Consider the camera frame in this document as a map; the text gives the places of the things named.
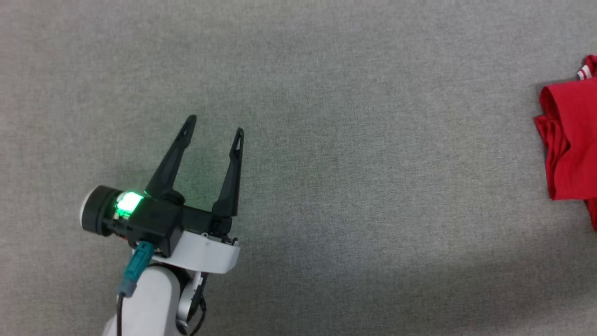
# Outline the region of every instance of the robotic arm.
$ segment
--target robotic arm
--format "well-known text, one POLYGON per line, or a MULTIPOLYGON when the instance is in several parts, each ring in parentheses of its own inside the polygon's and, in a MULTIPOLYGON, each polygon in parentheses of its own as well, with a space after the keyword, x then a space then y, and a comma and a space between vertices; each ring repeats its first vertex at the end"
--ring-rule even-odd
POLYGON ((207 311, 207 276, 236 265, 238 239, 228 234, 238 212, 244 132, 236 131, 219 199, 210 212, 196 209, 184 205, 184 197, 173 189, 196 120, 195 115, 186 120, 144 196, 101 185, 83 202, 85 231, 115 234, 135 249, 116 289, 117 313, 106 324, 105 336, 195 335, 207 311), (201 318, 189 331, 199 310, 201 318))

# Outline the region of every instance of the teal connector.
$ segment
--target teal connector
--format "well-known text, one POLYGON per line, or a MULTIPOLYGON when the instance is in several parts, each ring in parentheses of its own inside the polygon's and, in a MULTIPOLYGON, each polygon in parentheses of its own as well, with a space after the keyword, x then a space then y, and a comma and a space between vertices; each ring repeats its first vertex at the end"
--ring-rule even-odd
POLYGON ((116 287, 117 295, 124 294, 127 298, 133 296, 137 288, 137 281, 139 281, 141 273, 145 271, 152 257, 153 245, 148 242, 140 242, 124 270, 122 281, 116 287))

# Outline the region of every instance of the red garment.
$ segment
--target red garment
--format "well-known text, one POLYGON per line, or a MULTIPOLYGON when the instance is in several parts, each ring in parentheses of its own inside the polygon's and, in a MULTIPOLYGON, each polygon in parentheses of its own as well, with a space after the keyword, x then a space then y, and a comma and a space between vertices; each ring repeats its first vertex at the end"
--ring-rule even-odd
POLYGON ((585 200, 597 231, 597 56, 587 56, 579 73, 580 81, 543 88, 545 114, 535 124, 547 148, 550 197, 585 200))

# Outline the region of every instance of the folded red fabric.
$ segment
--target folded red fabric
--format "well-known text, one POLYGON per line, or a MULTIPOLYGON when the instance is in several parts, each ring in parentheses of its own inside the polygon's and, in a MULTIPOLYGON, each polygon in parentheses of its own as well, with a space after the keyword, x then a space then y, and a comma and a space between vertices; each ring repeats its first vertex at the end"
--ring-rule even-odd
POLYGON ((578 76, 543 88, 535 124, 547 148, 550 197, 585 200, 597 230, 597 56, 587 56, 578 76))

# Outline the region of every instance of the green light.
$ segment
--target green light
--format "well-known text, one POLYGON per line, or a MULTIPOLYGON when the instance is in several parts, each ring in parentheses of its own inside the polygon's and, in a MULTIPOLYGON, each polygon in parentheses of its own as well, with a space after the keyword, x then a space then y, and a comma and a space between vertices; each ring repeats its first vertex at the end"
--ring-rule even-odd
POLYGON ((143 196, 133 192, 128 192, 122 196, 122 199, 116 204, 116 212, 118 215, 129 217, 135 210, 143 196))

